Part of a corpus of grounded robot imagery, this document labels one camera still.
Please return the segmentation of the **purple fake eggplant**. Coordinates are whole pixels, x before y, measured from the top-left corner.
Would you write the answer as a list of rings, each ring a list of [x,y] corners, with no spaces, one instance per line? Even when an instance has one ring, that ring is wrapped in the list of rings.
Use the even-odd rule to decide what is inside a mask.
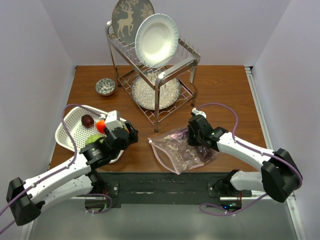
[[[180,141],[180,140],[186,139],[187,137],[188,137],[188,133],[186,131],[185,132],[181,131],[181,132],[175,132],[175,133],[169,134],[165,136],[163,139],[166,141],[171,141],[171,140]]]

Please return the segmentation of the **orange fake tomato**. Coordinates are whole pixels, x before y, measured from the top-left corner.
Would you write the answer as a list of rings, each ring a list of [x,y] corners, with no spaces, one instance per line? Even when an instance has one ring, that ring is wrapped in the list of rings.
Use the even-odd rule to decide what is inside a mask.
[[[105,121],[104,121],[103,119],[100,120],[100,121],[98,121],[98,122],[95,124],[95,127],[96,127],[96,129],[98,130],[99,133],[105,134],[106,125],[105,125]]]

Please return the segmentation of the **green fake cabbage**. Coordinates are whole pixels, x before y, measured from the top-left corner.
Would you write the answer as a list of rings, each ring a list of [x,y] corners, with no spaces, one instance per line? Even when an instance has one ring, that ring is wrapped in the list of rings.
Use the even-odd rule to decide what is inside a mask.
[[[100,142],[102,142],[104,139],[104,136],[101,135],[101,134],[93,134],[93,135],[90,135],[87,140],[85,141],[85,146],[89,145],[89,144],[92,144],[94,142],[96,142],[97,140],[99,140]]]

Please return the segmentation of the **clear zip top bag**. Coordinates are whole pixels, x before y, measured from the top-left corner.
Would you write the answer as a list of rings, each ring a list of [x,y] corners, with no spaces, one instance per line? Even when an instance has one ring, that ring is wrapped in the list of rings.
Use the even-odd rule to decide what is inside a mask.
[[[189,133],[187,127],[176,128],[148,139],[154,156],[158,162],[170,172],[179,175],[183,172],[203,167],[219,155],[219,152],[211,149],[213,153],[212,157],[203,159],[198,152],[198,146],[188,145],[188,136],[182,140],[164,140],[164,137],[167,135],[177,132]]]

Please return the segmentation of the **dark red fake fruit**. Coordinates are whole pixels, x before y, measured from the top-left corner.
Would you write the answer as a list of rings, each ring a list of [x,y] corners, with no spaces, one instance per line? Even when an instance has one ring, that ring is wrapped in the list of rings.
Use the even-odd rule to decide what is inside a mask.
[[[89,114],[85,114],[81,117],[81,123],[85,128],[91,128],[94,126],[95,121]]]

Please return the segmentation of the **red fake grape bunch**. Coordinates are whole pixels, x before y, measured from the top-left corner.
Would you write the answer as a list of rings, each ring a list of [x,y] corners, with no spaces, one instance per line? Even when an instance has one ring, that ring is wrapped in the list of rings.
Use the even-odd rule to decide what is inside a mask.
[[[204,159],[207,160],[213,156],[213,152],[211,149],[207,149],[204,146],[198,146],[197,150],[199,152],[199,155]]]

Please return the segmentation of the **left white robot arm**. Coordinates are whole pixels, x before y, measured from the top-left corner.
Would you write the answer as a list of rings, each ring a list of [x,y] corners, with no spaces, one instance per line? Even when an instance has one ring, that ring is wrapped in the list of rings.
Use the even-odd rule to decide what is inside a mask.
[[[129,121],[108,124],[106,136],[86,145],[62,164],[38,176],[9,182],[6,209],[17,226],[35,220],[53,203],[79,195],[99,196],[104,190],[96,170],[115,160],[122,151],[138,142],[138,131]]]

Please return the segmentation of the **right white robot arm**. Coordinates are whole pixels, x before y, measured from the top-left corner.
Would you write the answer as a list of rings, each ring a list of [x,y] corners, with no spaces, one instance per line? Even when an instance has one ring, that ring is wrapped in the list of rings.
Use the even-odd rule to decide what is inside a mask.
[[[212,128],[201,114],[194,114],[188,120],[188,131],[187,142],[190,146],[206,147],[231,155],[256,170],[232,170],[225,178],[213,184],[216,191],[224,192],[230,197],[239,191],[259,191],[283,203],[302,185],[303,177],[285,149],[266,149],[243,141],[222,127]]]

